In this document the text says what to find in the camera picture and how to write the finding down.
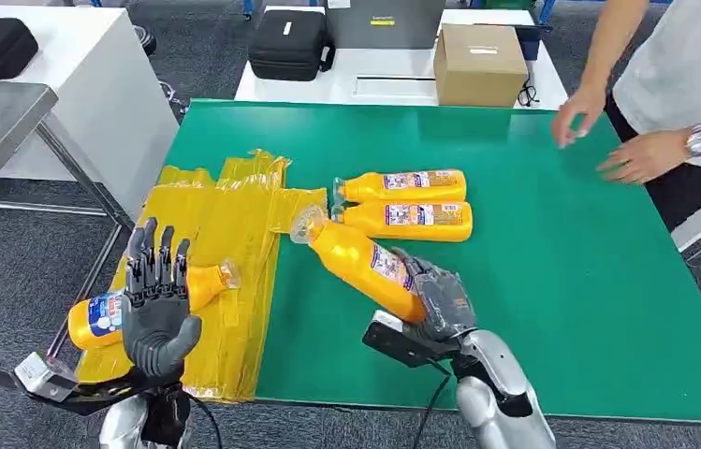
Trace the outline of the person's right hand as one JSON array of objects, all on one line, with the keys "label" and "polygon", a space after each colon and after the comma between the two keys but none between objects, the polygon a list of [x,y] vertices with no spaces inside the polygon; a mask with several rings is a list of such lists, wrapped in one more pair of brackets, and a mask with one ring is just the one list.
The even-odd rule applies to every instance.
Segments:
[{"label": "person's right hand", "polygon": [[550,127],[560,149],[584,138],[603,112],[606,90],[602,86],[580,86],[558,109]]}]

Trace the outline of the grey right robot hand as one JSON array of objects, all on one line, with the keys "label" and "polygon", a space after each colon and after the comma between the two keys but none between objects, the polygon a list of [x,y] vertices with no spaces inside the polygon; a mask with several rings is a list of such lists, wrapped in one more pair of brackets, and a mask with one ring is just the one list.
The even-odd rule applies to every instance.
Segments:
[{"label": "grey right robot hand", "polygon": [[394,247],[392,252],[413,278],[424,310],[419,327],[428,339],[445,342],[478,329],[473,306],[457,272],[413,256],[402,248]]}]

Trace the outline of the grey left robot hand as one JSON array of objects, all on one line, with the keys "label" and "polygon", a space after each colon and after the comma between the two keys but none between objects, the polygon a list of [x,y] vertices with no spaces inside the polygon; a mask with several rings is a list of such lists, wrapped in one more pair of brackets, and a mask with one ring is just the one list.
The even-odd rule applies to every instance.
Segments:
[{"label": "grey left robot hand", "polygon": [[180,378],[184,360],[197,345],[202,323],[190,311],[187,250],[172,246],[174,227],[155,236],[150,217],[133,230],[125,251],[122,342],[133,366],[150,378]]}]

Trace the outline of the person's left hand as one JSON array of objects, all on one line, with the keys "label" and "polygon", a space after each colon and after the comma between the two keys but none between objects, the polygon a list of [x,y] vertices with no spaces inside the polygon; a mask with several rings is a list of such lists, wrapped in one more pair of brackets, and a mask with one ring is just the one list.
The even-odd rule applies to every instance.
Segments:
[{"label": "person's left hand", "polygon": [[597,171],[607,181],[645,184],[683,164],[690,152],[686,147],[687,129],[657,131],[622,143],[612,151]]}]

